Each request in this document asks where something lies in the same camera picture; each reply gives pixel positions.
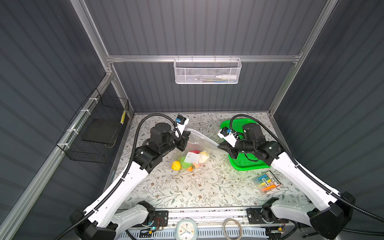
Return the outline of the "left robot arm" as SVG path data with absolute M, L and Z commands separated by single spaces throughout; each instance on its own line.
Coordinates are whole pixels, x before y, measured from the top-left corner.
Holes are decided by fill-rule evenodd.
M 118 213 L 120 205 L 133 189 L 162 162 L 163 157 L 179 149 L 184 151 L 189 140 L 185 131 L 189 120 L 177 118 L 178 134 L 167 123 L 158 123 L 151 129 L 149 141 L 134 148 L 133 160 L 107 190 L 83 211 L 70 216 L 74 231 L 82 240 L 115 240 L 121 233 L 136 225 L 150 225 L 155 219 L 155 208 L 146 201 Z

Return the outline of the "green cabbage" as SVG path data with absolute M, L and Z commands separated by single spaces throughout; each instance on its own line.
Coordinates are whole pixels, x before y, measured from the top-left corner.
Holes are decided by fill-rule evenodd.
M 193 163 L 188 163 L 188 162 L 186 162 L 185 159 L 186 159 L 185 156 L 179 158 L 179 162 L 180 162 L 180 164 L 181 164 L 181 169 L 182 169 L 182 170 L 188 169 L 188 168 L 190 168 L 190 167 L 193 166 Z

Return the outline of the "orange carrot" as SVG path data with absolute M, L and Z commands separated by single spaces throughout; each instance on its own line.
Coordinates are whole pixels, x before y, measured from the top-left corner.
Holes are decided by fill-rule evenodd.
M 187 170 L 188 170 L 189 172 L 192 172 L 193 170 L 200 168 L 200 166 L 201 166 L 201 165 L 199 165 L 199 164 L 192 164 L 191 166 L 189 166 L 189 167 L 187 168 Z

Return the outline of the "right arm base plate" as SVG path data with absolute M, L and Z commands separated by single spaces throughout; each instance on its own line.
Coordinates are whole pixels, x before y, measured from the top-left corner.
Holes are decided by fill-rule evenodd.
M 263 208 L 247 208 L 246 215 L 250 224 L 287 224 L 289 220 L 265 217 Z

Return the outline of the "clear zip top bag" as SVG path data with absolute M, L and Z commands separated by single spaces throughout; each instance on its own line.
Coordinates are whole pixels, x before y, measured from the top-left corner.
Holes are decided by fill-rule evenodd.
M 173 171 L 192 172 L 203 167 L 208 161 L 219 155 L 226 155 L 226 152 L 218 148 L 219 144 L 202 133 L 187 129 L 191 134 L 183 151 L 177 151 L 175 160 L 172 162 Z

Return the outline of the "yellow lemon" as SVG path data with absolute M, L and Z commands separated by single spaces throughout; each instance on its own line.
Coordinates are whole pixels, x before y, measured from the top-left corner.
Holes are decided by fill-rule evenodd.
M 174 161 L 171 168 L 173 171 L 180 171 L 182 169 L 182 165 L 179 161 Z

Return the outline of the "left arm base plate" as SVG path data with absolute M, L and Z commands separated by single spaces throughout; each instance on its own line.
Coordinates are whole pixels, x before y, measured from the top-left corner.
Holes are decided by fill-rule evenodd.
M 168 225 L 168 218 L 169 211 L 155 210 L 149 213 L 149 216 L 142 224 L 134 225 L 133 228 L 166 227 Z

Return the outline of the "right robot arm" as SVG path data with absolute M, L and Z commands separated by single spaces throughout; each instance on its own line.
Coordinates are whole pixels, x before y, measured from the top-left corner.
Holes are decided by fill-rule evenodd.
M 310 203 L 303 205 L 273 197 L 262 205 L 260 214 L 265 222 L 287 219 L 311 226 L 324 238 L 333 240 L 351 220 L 353 209 L 348 203 L 355 203 L 355 198 L 347 192 L 341 194 L 307 172 L 306 168 L 290 158 L 282 144 L 267 141 L 259 124 L 244 125 L 242 139 L 235 137 L 234 131 L 227 127 L 220 129 L 218 136 L 224 139 L 219 149 L 231 158 L 236 159 L 240 153 L 255 156 L 283 174 L 310 200 Z

